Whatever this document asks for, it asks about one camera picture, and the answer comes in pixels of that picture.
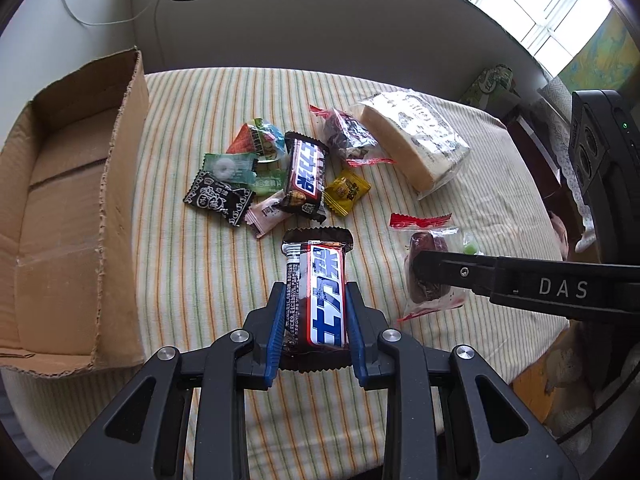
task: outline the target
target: black candy wrapper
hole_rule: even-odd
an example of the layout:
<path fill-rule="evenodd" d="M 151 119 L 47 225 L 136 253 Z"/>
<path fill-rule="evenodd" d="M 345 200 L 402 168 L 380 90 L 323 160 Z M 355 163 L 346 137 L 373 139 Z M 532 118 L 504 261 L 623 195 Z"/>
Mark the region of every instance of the black candy wrapper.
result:
<path fill-rule="evenodd" d="M 213 178 L 209 171 L 200 170 L 183 202 L 201 209 L 217 211 L 231 225 L 238 227 L 254 195 L 250 189 L 233 188 Z"/>
<path fill-rule="evenodd" d="M 284 136 L 289 150 L 289 173 L 284 198 L 276 207 L 324 222 L 324 170 L 329 149 L 319 140 L 297 132 Z"/>

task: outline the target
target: white wall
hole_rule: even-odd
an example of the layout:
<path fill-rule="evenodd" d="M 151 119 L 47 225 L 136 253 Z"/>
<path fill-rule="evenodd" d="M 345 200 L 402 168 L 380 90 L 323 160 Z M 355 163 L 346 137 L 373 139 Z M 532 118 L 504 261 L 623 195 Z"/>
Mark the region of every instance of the white wall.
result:
<path fill-rule="evenodd" d="M 131 17 L 130 0 L 67 0 L 86 22 Z M 97 57 L 134 44 L 133 25 L 84 27 L 60 0 L 24 0 L 0 36 L 0 143 L 25 102 Z"/>
<path fill-rule="evenodd" d="M 155 0 L 132 0 L 134 12 Z M 147 72 L 266 66 L 362 76 L 456 100 L 503 62 L 526 100 L 546 84 L 531 56 L 463 0 L 162 0 L 136 20 Z"/>

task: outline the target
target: candy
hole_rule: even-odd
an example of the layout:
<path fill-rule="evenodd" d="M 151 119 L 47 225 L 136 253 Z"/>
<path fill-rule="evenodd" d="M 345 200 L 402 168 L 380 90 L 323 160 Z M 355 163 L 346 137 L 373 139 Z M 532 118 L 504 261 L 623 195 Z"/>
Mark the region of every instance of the candy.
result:
<path fill-rule="evenodd" d="M 249 189 L 256 195 L 270 195 L 284 187 L 287 178 L 287 172 L 284 170 L 270 170 L 265 173 L 258 173 L 255 177 L 255 183 L 249 186 Z"/>
<path fill-rule="evenodd" d="M 259 162 L 271 162 L 284 155 L 284 136 L 273 124 L 255 118 L 242 125 L 226 152 L 255 152 Z"/>
<path fill-rule="evenodd" d="M 285 234 L 286 333 L 281 368 L 311 371 L 350 364 L 344 253 L 352 247 L 351 233 L 337 227 Z"/>
<path fill-rule="evenodd" d="M 414 233 L 409 242 L 409 257 L 407 265 L 407 288 L 409 289 L 409 297 L 414 303 L 423 303 L 425 301 L 433 301 L 446 296 L 451 290 L 450 285 L 440 283 L 431 283 L 423 276 L 416 276 L 413 271 L 412 263 L 414 258 L 421 251 L 441 251 L 446 253 L 447 242 L 443 236 L 438 236 L 436 230 L 431 232 Z"/>
<path fill-rule="evenodd" d="M 326 220 L 322 192 L 328 148 L 297 132 L 287 132 L 285 140 L 290 155 L 289 173 L 284 198 L 277 207 L 322 223 Z"/>
<path fill-rule="evenodd" d="M 354 117 L 336 108 L 321 110 L 309 105 L 313 115 L 324 118 L 322 140 L 349 166 L 363 166 L 393 160 L 380 147 L 376 139 Z"/>
<path fill-rule="evenodd" d="M 253 204 L 244 216 L 244 221 L 254 230 L 256 238 L 262 238 L 280 222 L 285 221 L 291 213 L 275 207 L 284 197 L 284 191 L 279 190 L 262 202 Z"/>
<path fill-rule="evenodd" d="M 220 182 L 255 184 L 256 153 L 205 153 L 202 169 Z"/>
<path fill-rule="evenodd" d="M 371 184 L 349 170 L 342 170 L 338 178 L 324 190 L 324 201 L 338 215 L 347 216 L 353 204 L 371 189 Z"/>
<path fill-rule="evenodd" d="M 244 187 L 233 188 L 200 170 L 183 202 L 201 209 L 219 212 L 233 226 L 239 226 L 251 205 L 254 192 Z"/>

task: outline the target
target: plastic bag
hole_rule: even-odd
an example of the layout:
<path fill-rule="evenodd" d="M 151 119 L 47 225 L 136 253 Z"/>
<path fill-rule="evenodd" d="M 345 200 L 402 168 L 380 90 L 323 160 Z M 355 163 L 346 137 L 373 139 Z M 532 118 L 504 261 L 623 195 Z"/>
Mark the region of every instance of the plastic bag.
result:
<path fill-rule="evenodd" d="M 324 119 L 320 140 L 352 168 L 380 162 L 394 163 L 369 131 L 349 114 L 336 108 L 321 110 L 312 105 L 309 105 L 309 111 Z"/>
<path fill-rule="evenodd" d="M 258 154 L 258 162 L 273 162 L 285 153 L 284 135 L 273 124 L 255 118 L 242 125 L 226 152 L 254 152 Z"/>
<path fill-rule="evenodd" d="M 407 303 L 399 321 L 405 321 L 437 310 L 462 306 L 468 290 L 443 283 L 430 282 L 428 276 L 414 273 L 414 258 L 424 250 L 477 254 L 478 242 L 472 233 L 463 233 L 450 224 L 451 215 L 437 218 L 414 218 L 392 214 L 389 228 L 407 232 L 408 253 L 404 258 L 403 281 Z"/>
<path fill-rule="evenodd" d="M 424 94 L 413 90 L 382 92 L 350 107 L 380 146 L 396 161 L 424 198 L 463 167 L 469 145 Z"/>

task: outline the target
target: wrapped bread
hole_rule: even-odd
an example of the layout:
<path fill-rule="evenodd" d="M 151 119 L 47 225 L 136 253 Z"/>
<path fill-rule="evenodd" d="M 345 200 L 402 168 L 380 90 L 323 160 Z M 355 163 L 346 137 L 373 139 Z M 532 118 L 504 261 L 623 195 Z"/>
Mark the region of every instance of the wrapped bread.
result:
<path fill-rule="evenodd" d="M 350 113 L 370 131 L 424 198 L 460 170 L 470 149 L 423 94 L 382 92 Z"/>

